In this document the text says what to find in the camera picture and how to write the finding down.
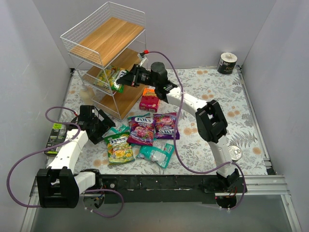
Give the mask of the green yellow Fox's candy bag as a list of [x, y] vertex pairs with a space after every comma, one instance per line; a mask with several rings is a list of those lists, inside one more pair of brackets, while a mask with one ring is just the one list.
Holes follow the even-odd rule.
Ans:
[[135, 160], [132, 146], [127, 142], [129, 132], [113, 134], [104, 138], [110, 165], [125, 164]]
[[112, 91], [123, 93], [124, 85], [118, 84], [117, 80], [128, 73], [128, 70], [117, 66], [110, 65], [105, 70], [102, 70], [97, 75], [97, 85], [108, 88], [109, 84]]

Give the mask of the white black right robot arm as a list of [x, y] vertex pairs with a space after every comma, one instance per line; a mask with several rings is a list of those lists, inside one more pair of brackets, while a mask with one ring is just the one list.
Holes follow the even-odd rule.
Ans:
[[154, 62], [149, 71], [135, 64], [128, 73], [119, 77], [117, 83], [132, 87], [141, 84], [152, 86], [160, 100], [178, 106], [180, 110], [194, 116], [198, 134], [211, 148], [219, 186], [223, 190], [234, 188], [239, 171], [228, 150], [227, 120], [217, 101], [204, 101], [186, 94], [181, 83], [174, 84], [169, 81], [168, 72], [162, 62]]

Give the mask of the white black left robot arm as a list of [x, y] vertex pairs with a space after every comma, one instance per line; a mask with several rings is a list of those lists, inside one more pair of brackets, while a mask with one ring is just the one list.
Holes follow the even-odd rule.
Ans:
[[74, 174], [74, 167], [84, 145], [98, 144], [115, 123], [93, 105], [80, 106], [79, 114], [66, 125], [64, 142], [58, 154], [36, 175], [42, 208], [75, 208], [80, 194], [88, 189], [102, 189], [97, 169], [85, 169]]

